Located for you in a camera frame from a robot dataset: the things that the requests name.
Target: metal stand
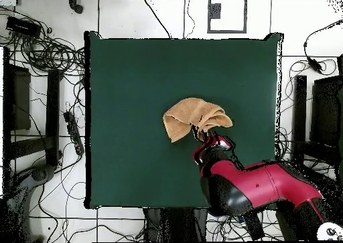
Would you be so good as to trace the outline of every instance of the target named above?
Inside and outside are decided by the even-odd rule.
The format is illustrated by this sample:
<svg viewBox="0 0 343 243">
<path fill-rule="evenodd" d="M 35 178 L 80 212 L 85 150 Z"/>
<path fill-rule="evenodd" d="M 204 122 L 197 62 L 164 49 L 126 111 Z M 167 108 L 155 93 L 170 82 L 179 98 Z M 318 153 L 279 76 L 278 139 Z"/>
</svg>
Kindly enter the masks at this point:
<svg viewBox="0 0 343 243">
<path fill-rule="evenodd" d="M 9 232 L 14 232 L 11 237 L 12 242 L 32 242 L 29 230 L 29 202 L 34 189 L 37 186 L 45 184 L 54 176 L 54 170 L 62 157 L 59 151 L 59 114 L 60 114 L 60 80 L 63 75 L 58 70 L 48 72 L 48 89 L 46 104 L 46 135 L 31 140 L 18 141 L 11 143 L 11 131 L 4 125 L 4 162 L 9 163 L 11 159 L 17 159 L 38 151 L 46 152 L 46 164 L 40 167 L 32 167 L 22 171 L 19 174 L 11 175 L 10 172 L 3 174 L 3 193 L 1 199 L 2 211 L 6 218 L 0 214 L 0 218 L 5 225 L 1 228 L 3 237 L 7 237 Z M 8 98 L 11 96 L 9 72 L 5 73 L 4 78 L 4 119 L 9 123 L 11 117 L 11 107 Z"/>
</svg>

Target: tan towel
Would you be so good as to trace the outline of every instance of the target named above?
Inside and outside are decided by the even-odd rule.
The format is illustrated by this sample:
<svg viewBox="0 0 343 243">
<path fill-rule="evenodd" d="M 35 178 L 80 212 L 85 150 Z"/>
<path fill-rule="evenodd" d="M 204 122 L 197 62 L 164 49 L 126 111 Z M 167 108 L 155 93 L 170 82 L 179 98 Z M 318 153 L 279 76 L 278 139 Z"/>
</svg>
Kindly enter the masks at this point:
<svg viewBox="0 0 343 243">
<path fill-rule="evenodd" d="M 163 116 L 165 129 L 171 142 L 185 137 L 196 126 L 198 138 L 203 139 L 202 132 L 213 127 L 231 127 L 231 119 L 218 105 L 206 102 L 201 98 L 185 98 L 171 107 Z"/>
</svg>

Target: black cable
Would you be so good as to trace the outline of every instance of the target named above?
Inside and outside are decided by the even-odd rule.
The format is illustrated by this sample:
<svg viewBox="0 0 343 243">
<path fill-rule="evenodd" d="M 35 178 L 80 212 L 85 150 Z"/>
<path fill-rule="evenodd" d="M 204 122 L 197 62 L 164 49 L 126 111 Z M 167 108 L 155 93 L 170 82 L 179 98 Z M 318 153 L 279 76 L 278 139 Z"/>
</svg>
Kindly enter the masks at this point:
<svg viewBox="0 0 343 243">
<path fill-rule="evenodd" d="M 79 162 L 81 160 L 81 157 L 79 157 L 73 164 L 71 164 L 71 165 L 69 165 L 69 166 L 67 166 L 67 167 L 65 167 L 65 168 L 63 168 L 63 169 L 61 169 L 61 170 L 65 170 L 65 169 L 67 169 L 67 168 L 69 168 L 69 167 L 71 167 L 71 166 L 73 166 L 73 165 L 75 165 L 75 164 L 77 164 L 77 162 Z M 41 202 L 42 201 L 44 201 L 52 192 L 54 192 L 57 188 L 58 188 L 58 186 L 60 186 L 61 185 L 61 183 L 59 183 L 47 196 L 45 196 L 42 200 L 41 200 Z M 29 211 L 29 213 L 30 212 L 32 212 L 32 210 L 34 209 L 34 208 L 36 208 L 38 206 L 38 204 L 37 205 L 35 205 L 30 211 Z"/>
<path fill-rule="evenodd" d="M 187 34 L 186 38 L 187 38 L 189 35 L 191 35 L 191 34 L 193 33 L 194 28 L 195 28 L 195 26 L 196 26 L 196 22 L 195 22 L 194 19 L 190 16 L 190 12 L 188 11 L 189 8 L 190 8 L 190 0 L 188 0 L 187 15 L 188 15 L 188 17 L 190 17 L 190 19 L 193 21 L 193 28 L 192 28 L 192 31 L 191 31 L 189 34 Z"/>
<path fill-rule="evenodd" d="M 106 229 L 108 229 L 110 232 L 112 232 L 112 233 L 114 233 L 114 234 L 116 234 L 116 235 L 120 235 L 120 236 L 122 236 L 123 238 L 125 238 L 125 239 L 128 240 L 128 241 L 138 242 L 138 241 L 135 240 L 135 238 L 134 238 L 132 235 L 124 235 L 124 234 L 121 234 L 120 232 L 116 232 L 116 231 L 110 229 L 108 226 L 106 226 L 106 225 L 104 225 L 104 224 L 99 224 L 98 226 L 95 226 L 95 227 L 90 228 L 90 229 L 88 229 L 88 230 L 79 230 L 79 231 L 77 231 L 77 232 L 74 232 L 74 233 L 71 235 L 71 237 L 69 238 L 68 243 L 70 243 L 71 239 L 73 238 L 73 236 L 74 236 L 75 234 L 79 234 L 79 233 L 83 233 L 83 232 L 90 232 L 90 231 L 95 230 L 95 229 L 97 229 L 97 228 L 99 228 L 99 227 L 106 228 Z"/>
<path fill-rule="evenodd" d="M 153 13 L 153 15 L 156 17 L 156 20 L 158 20 L 159 24 L 162 25 L 163 29 L 165 30 L 165 32 L 168 34 L 168 38 L 170 37 L 170 34 L 168 32 L 168 30 L 164 27 L 164 25 L 162 24 L 162 22 L 159 20 L 159 18 L 156 16 L 155 11 L 152 9 L 152 7 L 148 4 L 147 0 L 144 0 L 145 4 L 150 8 L 151 12 Z"/>
<path fill-rule="evenodd" d="M 312 32 L 312 33 L 306 38 L 305 43 L 303 44 L 303 50 L 304 50 L 304 52 L 305 52 L 305 56 L 306 56 L 308 59 L 310 58 L 310 57 L 307 55 L 306 48 L 307 48 L 308 39 L 309 39 L 311 36 L 313 36 L 313 34 L 316 34 L 317 32 L 322 31 L 322 30 L 325 30 L 325 29 L 330 29 L 331 27 L 334 27 L 335 25 L 340 25 L 341 23 L 343 23 L 343 19 L 340 19 L 340 20 L 338 20 L 338 21 L 335 21 L 334 23 L 331 23 L 331 24 L 329 24 L 329 25 L 327 25 L 327 26 L 325 26 L 325 27 L 323 27 L 323 28 L 321 28 L 321 29 L 318 29 L 318 30 Z"/>
</svg>

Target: cable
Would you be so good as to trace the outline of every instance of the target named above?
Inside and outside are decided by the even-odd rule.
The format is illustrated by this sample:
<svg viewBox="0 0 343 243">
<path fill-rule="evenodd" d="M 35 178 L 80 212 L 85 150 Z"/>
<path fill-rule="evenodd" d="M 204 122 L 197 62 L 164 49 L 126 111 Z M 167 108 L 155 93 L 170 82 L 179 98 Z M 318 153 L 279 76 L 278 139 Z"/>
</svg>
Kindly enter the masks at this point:
<svg viewBox="0 0 343 243">
<path fill-rule="evenodd" d="M 121 234 L 120 232 L 116 232 L 116 231 L 110 229 L 108 226 L 106 226 L 106 225 L 104 225 L 104 224 L 99 224 L 98 226 L 95 226 L 95 227 L 93 227 L 93 228 L 90 228 L 89 230 L 79 230 L 79 231 L 77 231 L 77 232 L 74 232 L 74 233 L 71 235 L 70 239 L 68 240 L 68 243 L 70 243 L 71 239 L 74 237 L 75 234 L 79 234 L 79 233 L 83 233 L 83 232 L 90 232 L 90 231 L 95 230 L 95 229 L 100 228 L 100 227 L 101 227 L 101 228 L 106 228 L 106 229 L 108 229 L 110 232 L 112 232 L 112 233 L 114 233 L 114 234 L 117 234 L 117 235 L 120 235 L 120 236 L 122 236 L 123 238 L 125 238 L 125 239 L 128 240 L 128 241 L 138 242 L 138 241 L 135 240 L 135 238 L 134 238 L 132 235 L 124 235 L 124 234 Z"/>
<path fill-rule="evenodd" d="M 303 44 L 303 50 L 305 52 L 305 56 L 308 60 L 308 64 L 311 66 L 311 68 L 313 70 L 315 70 L 316 72 L 318 72 L 319 74 L 322 74 L 322 67 L 320 66 L 320 62 L 318 62 L 316 59 L 311 59 L 308 55 L 307 55 L 307 52 L 306 52 L 306 48 L 307 48 L 307 41 L 308 39 L 313 35 L 313 34 L 316 34 L 317 32 L 320 32 L 322 30 L 325 30 L 325 29 L 330 29 L 331 27 L 334 27 L 335 25 L 340 25 L 341 23 L 343 23 L 343 19 L 340 19 L 338 21 L 335 21 L 334 23 L 331 23 L 319 30 L 316 30 L 314 32 L 312 32 L 305 40 L 304 44 Z"/>
<path fill-rule="evenodd" d="M 168 30 L 164 27 L 164 25 L 162 24 L 162 22 L 159 20 L 159 18 L 156 16 L 155 11 L 152 9 L 152 7 L 148 4 L 147 0 L 144 0 L 145 4 L 150 8 L 151 12 L 153 13 L 153 15 L 156 17 L 156 20 L 159 22 L 159 24 L 163 27 L 163 29 L 165 30 L 165 32 L 168 34 L 168 38 L 171 38 Z"/>
<path fill-rule="evenodd" d="M 189 34 L 187 34 L 186 38 L 187 38 L 189 35 L 191 35 L 191 34 L 193 33 L 194 28 L 195 28 L 195 26 L 196 26 L 196 22 L 195 22 L 194 19 L 190 16 L 190 12 L 188 11 L 189 8 L 190 8 L 190 0 L 188 0 L 187 15 L 188 15 L 188 17 L 190 17 L 190 19 L 193 21 L 193 28 L 192 28 L 192 31 L 191 31 Z"/>
</svg>

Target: green table surface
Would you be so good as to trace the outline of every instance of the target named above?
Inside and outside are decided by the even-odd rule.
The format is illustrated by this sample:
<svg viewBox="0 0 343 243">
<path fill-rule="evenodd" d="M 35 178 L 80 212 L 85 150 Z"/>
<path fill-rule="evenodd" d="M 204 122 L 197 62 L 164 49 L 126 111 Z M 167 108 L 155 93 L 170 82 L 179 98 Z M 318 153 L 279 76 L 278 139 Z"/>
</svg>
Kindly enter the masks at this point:
<svg viewBox="0 0 343 243">
<path fill-rule="evenodd" d="M 277 44 L 249 39 L 99 39 L 90 33 L 90 207 L 207 207 L 193 135 L 162 116 L 183 98 L 220 105 L 244 165 L 275 156 Z"/>
</svg>

